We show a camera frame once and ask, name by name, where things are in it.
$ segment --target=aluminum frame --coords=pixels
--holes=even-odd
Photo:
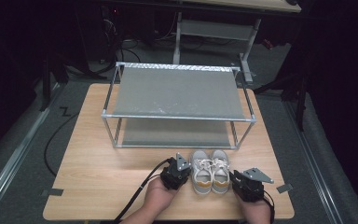
[[[106,96],[105,104],[103,107],[103,113],[101,114],[101,117],[103,119],[104,126],[108,132],[109,138],[112,142],[113,147],[153,147],[153,148],[219,148],[219,149],[239,149],[241,144],[243,143],[245,137],[247,134],[251,131],[252,127],[256,123],[255,113],[252,108],[251,101],[249,99],[248,92],[243,85],[243,92],[245,95],[246,103],[249,108],[250,118],[244,118],[244,119],[210,119],[210,120],[219,120],[223,122],[227,122],[227,125],[230,126],[232,139],[229,140],[229,142],[232,142],[233,144],[227,147],[222,146],[189,146],[189,145],[129,145],[129,144],[120,144],[118,142],[118,139],[120,137],[120,131],[123,119],[155,119],[156,117],[118,117],[115,116],[113,113],[108,113],[108,106],[109,101],[112,95],[112,91],[115,87],[115,81],[117,81],[117,76],[120,77],[120,80],[122,80],[122,77],[124,75],[124,70],[126,67],[130,68],[149,68],[149,69],[165,69],[167,72],[172,72],[174,70],[188,70],[188,71],[214,71],[214,72],[232,72],[233,76],[236,78],[238,73],[241,71],[239,67],[223,67],[223,66],[201,66],[201,65],[182,65],[182,64],[158,64],[158,63],[123,63],[123,62],[117,62],[116,67],[114,69],[114,74],[112,77],[112,80],[110,82],[109,90]],[[117,119],[117,126],[115,131],[112,133],[112,129],[109,126],[109,119]],[[167,117],[164,119],[194,119],[191,117]],[[237,133],[235,122],[246,122],[249,123],[248,127],[244,129],[243,134],[239,135]]]

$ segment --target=wooden table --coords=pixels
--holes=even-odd
[[[116,99],[117,87],[114,88],[113,99]],[[190,148],[113,148],[101,119],[108,88],[107,84],[93,84],[89,88],[53,185],[54,189],[63,189],[63,194],[48,197],[43,213],[47,220],[115,219],[147,175],[161,161],[174,157],[176,152],[180,152],[188,160],[194,151]],[[294,209],[288,193],[280,194],[276,190],[284,184],[281,170],[255,96],[252,91],[248,92],[257,123],[239,150],[226,151],[230,159],[230,170],[241,172],[257,167],[274,179],[274,184],[264,184],[265,190],[275,202],[276,218],[288,219],[294,216]],[[241,102],[246,105],[244,97]],[[142,205],[144,196],[145,190],[124,217]],[[232,189],[224,195],[211,192],[206,196],[199,196],[189,179],[172,205],[158,219],[217,220],[242,219],[242,216]]]

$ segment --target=black tape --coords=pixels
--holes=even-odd
[[[279,193],[284,193],[286,191],[290,191],[291,189],[293,189],[293,186],[291,184],[285,184],[280,187],[277,187]]]
[[[40,196],[47,197],[49,195],[62,196],[63,189],[44,189]]]

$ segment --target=shoelace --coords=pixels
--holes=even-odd
[[[219,168],[224,168],[228,170],[229,165],[227,165],[227,161],[226,160],[222,160],[219,158],[216,158],[213,160],[213,165],[215,167],[219,167]]]
[[[201,170],[202,169],[208,170],[212,166],[212,161],[211,160],[197,159],[197,163],[199,164]]]

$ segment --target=dark background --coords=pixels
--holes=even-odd
[[[358,194],[358,1],[300,1],[300,5],[302,15],[328,20],[301,23],[266,18],[255,42],[267,39],[273,45],[293,45],[277,79],[289,74],[308,76],[307,91],[319,120]],[[116,42],[116,35],[130,35],[153,45],[153,39],[165,34],[172,22],[173,12],[108,8],[119,30],[110,39]],[[56,59],[51,72],[63,81],[64,63],[88,69],[87,61],[116,59],[101,19],[96,4],[0,1],[0,139],[35,98],[34,85],[44,73],[48,55]],[[298,84],[289,82],[280,88],[293,85]]]

